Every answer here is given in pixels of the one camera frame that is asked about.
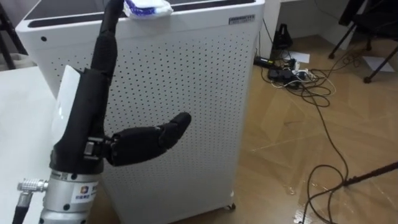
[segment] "robotic arm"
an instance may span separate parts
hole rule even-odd
[[[118,48],[116,24],[123,0],[110,0],[96,40],[91,67],[83,72],[66,67],[52,123],[49,180],[25,179],[13,224],[21,224],[34,192],[45,192],[39,223],[87,222],[96,195],[103,159],[126,166],[159,157],[173,147],[191,122],[180,113],[156,127],[129,128],[108,137],[104,117]]]

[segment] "paper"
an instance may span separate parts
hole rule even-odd
[[[385,60],[385,58],[382,57],[369,57],[369,56],[363,56],[363,59],[365,60],[366,63],[368,63],[369,67],[373,71],[376,71],[378,66],[380,66],[381,63]],[[391,65],[387,62],[381,69],[381,72],[394,72],[394,69],[391,67]]]
[[[298,62],[310,63],[310,54],[305,54],[305,53],[300,53],[300,52],[284,50],[282,53],[282,58],[285,60],[290,60],[291,58],[294,58]]]

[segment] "wheel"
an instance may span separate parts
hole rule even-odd
[[[235,211],[235,209],[236,209],[235,203],[232,203],[232,205],[228,205],[226,207],[226,209],[228,209],[231,212]]]
[[[364,83],[371,83],[372,80],[369,77],[365,77],[365,78],[363,78],[363,82]]]

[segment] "wooden floor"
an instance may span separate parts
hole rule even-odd
[[[365,55],[386,57],[395,42],[378,40]],[[307,68],[328,69],[336,59],[327,55],[333,46],[320,37],[295,39],[292,50],[310,53]],[[397,70],[397,57],[391,60]],[[398,75],[378,74],[374,82],[362,79],[371,70],[361,62],[333,72],[337,92],[322,108],[331,138],[343,153],[349,176],[361,175],[398,160]],[[246,112],[246,125],[235,183],[236,211],[216,210],[177,222],[178,224],[298,223],[307,201],[307,179],[319,164],[329,164],[345,173],[333,151],[313,105],[261,80],[254,67]],[[319,169],[310,182],[315,194],[339,184],[330,169]],[[327,217],[328,195],[314,200],[316,210]],[[333,221],[338,223],[398,223],[398,171],[337,191],[331,201]],[[95,202],[92,223],[116,223],[106,197]],[[305,223],[322,223],[310,210]]]

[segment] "label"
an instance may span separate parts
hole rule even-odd
[[[238,16],[238,17],[231,17],[229,18],[229,24],[241,24],[245,22],[254,22],[256,15],[247,15],[247,16]]]
[[[87,203],[94,200],[98,182],[77,183],[73,188],[71,203]]]

